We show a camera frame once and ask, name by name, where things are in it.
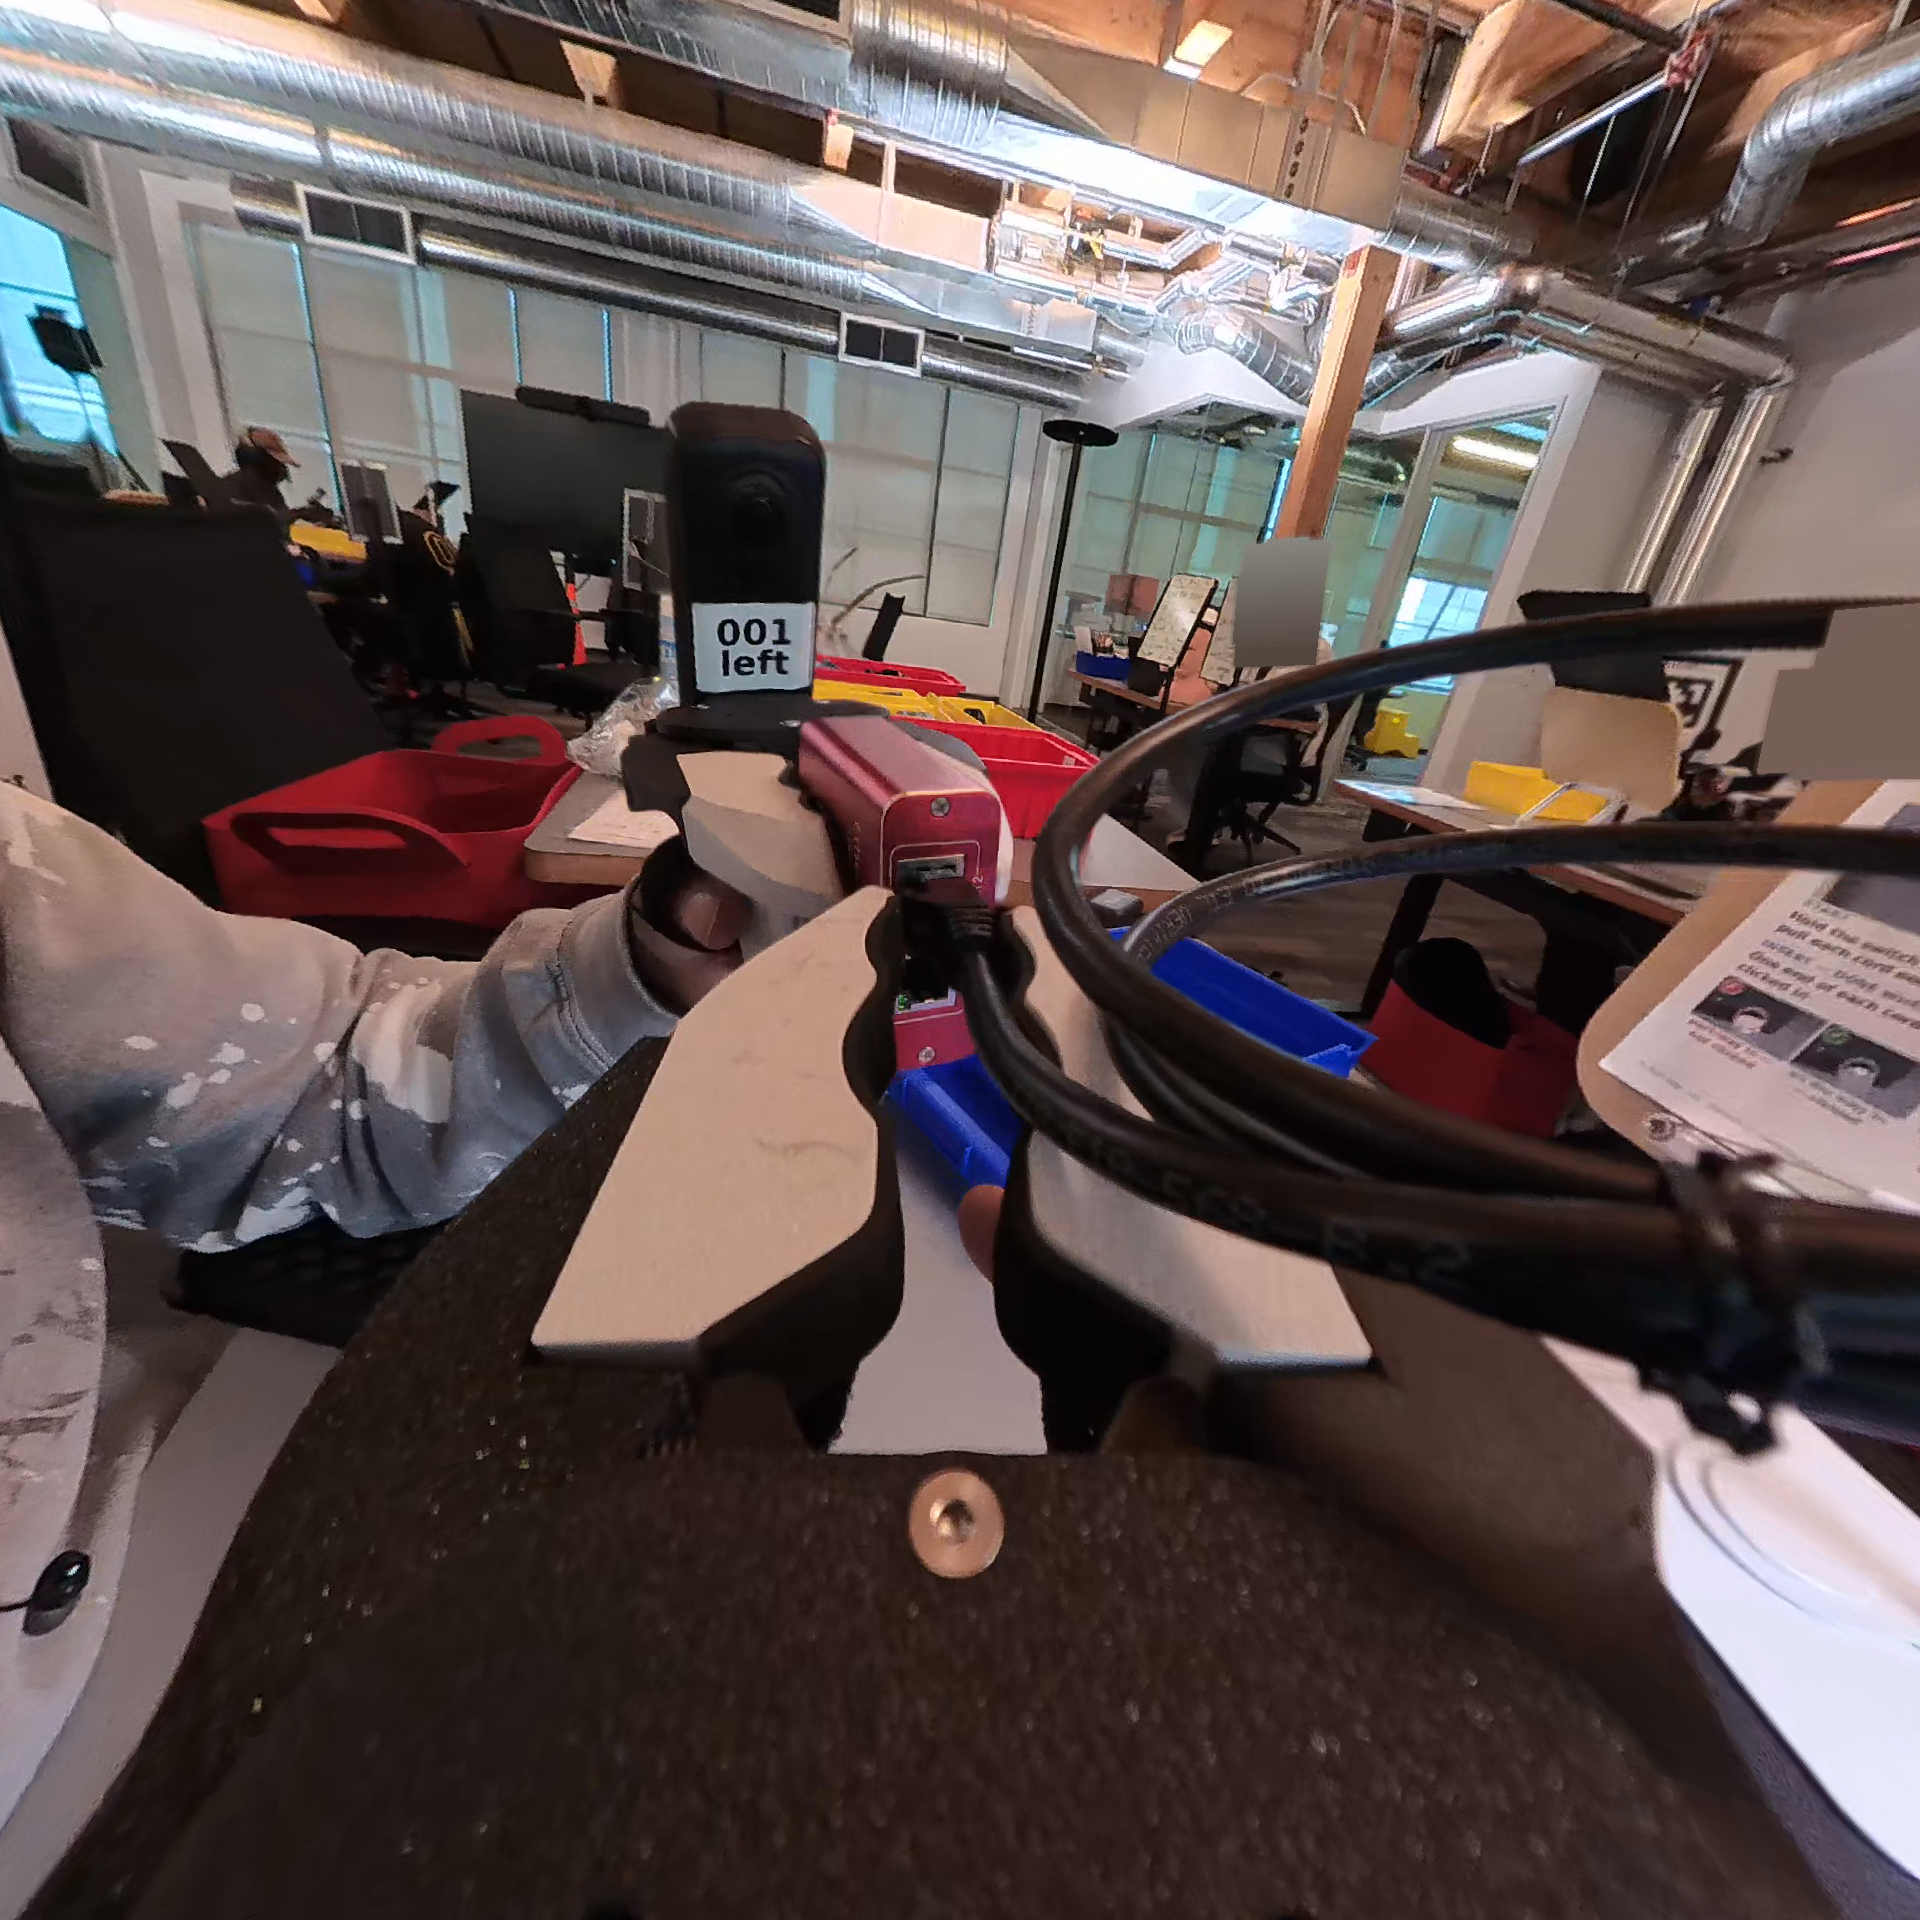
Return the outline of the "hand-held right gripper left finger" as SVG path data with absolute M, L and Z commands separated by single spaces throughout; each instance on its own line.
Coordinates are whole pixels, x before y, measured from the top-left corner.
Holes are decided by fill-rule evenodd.
M 533 1345 L 833 1396 L 906 1296 L 897 898 L 859 891 L 679 1023 Z

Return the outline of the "red ethernet splitter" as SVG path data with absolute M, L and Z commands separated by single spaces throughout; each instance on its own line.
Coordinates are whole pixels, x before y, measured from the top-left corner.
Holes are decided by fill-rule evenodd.
M 950 737 L 925 737 L 873 709 L 813 716 L 801 728 L 801 794 L 822 816 L 846 891 L 927 901 L 903 913 L 897 1074 L 974 1051 L 939 923 L 950 913 L 990 921 L 1013 871 L 1002 795 L 954 747 Z

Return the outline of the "blue plastic bin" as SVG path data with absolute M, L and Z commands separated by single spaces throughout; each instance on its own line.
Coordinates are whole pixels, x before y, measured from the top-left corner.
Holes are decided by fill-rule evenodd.
M 1372 1032 L 1201 941 L 1173 946 L 1153 975 L 1244 1035 L 1338 1080 L 1350 1076 L 1375 1043 Z M 887 1098 L 954 1194 L 1005 1186 L 1025 1122 L 978 1058 L 899 1072 Z

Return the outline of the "yellow plastic crate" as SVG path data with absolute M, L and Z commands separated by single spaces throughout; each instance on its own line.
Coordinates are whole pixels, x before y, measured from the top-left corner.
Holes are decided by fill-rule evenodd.
M 947 722 L 964 729 L 1033 729 L 1033 722 L 1026 722 L 1017 711 L 959 688 L 819 679 L 812 695 L 822 704 L 865 704 L 914 722 Z

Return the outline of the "red plastic crate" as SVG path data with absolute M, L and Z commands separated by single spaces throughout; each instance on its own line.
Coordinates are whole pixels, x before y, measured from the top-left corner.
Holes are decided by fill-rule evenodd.
M 822 657 L 817 666 L 817 681 L 881 681 L 881 683 L 911 683 L 924 688 L 959 688 L 971 692 L 958 677 L 942 667 L 925 666 L 894 666 L 884 661 L 867 661 L 851 657 Z M 1033 729 L 994 729 L 994 728 L 958 728 L 947 722 L 924 722 L 945 735 L 958 737 L 978 752 L 985 762 L 993 784 L 1004 803 L 1009 825 L 1017 839 L 1036 839 L 1055 810 L 1059 801 L 1069 791 L 1079 778 L 1090 770 L 1097 759 L 1069 741 L 1044 728 Z

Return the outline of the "red felt basket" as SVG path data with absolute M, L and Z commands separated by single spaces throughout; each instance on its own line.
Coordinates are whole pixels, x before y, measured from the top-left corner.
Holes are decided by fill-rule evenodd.
M 202 831 L 227 913 L 283 921 L 443 921 L 499 933 L 599 887 L 534 881 L 524 843 L 581 768 L 539 716 L 458 722 L 222 807 Z

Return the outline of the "red crate holding black bag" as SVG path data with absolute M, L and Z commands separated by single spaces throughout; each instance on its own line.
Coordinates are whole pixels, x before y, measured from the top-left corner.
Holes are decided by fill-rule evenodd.
M 1389 969 L 1361 1058 L 1427 1109 L 1549 1140 L 1578 1093 L 1578 1035 L 1495 985 L 1477 946 L 1422 939 Z

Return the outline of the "yellow plastic bin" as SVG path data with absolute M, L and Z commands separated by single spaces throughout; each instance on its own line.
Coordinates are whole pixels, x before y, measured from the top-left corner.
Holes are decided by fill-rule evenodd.
M 1620 805 L 1613 791 L 1561 783 L 1535 765 L 1489 759 L 1477 759 L 1469 765 L 1460 799 L 1519 823 L 1549 825 L 1588 825 Z

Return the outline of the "black partition panel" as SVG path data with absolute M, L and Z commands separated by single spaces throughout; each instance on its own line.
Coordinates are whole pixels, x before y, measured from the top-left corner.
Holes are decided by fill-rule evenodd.
M 5 635 L 54 803 L 215 906 L 205 816 L 391 737 L 270 514 L 2 468 Z

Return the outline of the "cardboard box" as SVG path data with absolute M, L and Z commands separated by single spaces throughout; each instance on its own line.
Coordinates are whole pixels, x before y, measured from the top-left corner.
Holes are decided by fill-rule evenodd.
M 1561 687 L 1543 697 L 1541 765 L 1559 786 L 1660 815 L 1679 794 L 1683 747 L 1683 713 L 1668 700 Z

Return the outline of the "white stand base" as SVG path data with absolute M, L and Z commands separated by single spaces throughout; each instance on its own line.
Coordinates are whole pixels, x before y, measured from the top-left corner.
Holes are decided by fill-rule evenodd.
M 1652 1455 L 1668 1596 L 1814 1786 L 1918 1868 L 1918 1517 L 1795 1409 L 1772 1450 L 1693 1431 L 1634 1369 L 1547 1352 Z

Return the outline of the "black white marker sign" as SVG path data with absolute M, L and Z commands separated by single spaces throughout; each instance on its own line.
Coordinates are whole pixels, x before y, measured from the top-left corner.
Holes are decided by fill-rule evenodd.
M 1678 713 L 1683 757 L 1718 747 L 1722 717 L 1737 688 L 1742 663 L 1718 657 L 1668 657 L 1665 681 Z

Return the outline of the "black clip microphone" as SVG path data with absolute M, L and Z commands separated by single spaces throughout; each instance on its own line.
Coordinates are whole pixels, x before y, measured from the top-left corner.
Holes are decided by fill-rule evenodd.
M 73 1616 L 90 1580 L 92 1560 L 87 1553 L 60 1553 L 39 1570 L 25 1599 L 2 1603 L 2 1619 L 13 1616 L 27 1639 L 53 1634 Z

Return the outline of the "metal air duct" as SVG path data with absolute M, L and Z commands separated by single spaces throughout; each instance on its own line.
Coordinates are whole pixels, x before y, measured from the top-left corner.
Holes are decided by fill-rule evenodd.
M 1429 261 L 1458 241 L 1455 203 L 1404 181 L 1404 154 L 1215 88 L 1079 59 L 1109 92 L 1117 136 L 1019 58 L 990 8 L 853 5 L 847 35 L 734 5 L 562 5 L 567 42 L 651 58 L 755 105 L 826 122 L 1002 183 L 1069 188 L 1093 203 L 1255 249 Z M 618 207 L 683 203 L 758 225 L 851 235 L 806 202 L 821 163 L 783 163 L 734 136 L 671 128 L 452 64 L 375 48 L 241 5 L 5 5 L 5 48 L 114 81 L 398 136 L 459 159 L 524 164 Z

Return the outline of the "wooden post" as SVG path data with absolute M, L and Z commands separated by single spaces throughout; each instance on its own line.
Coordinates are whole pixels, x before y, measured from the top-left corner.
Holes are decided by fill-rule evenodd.
M 1317 539 L 1329 530 L 1340 468 L 1398 271 L 1401 257 L 1385 247 L 1363 247 L 1341 264 L 1301 443 L 1279 496 L 1275 539 Z

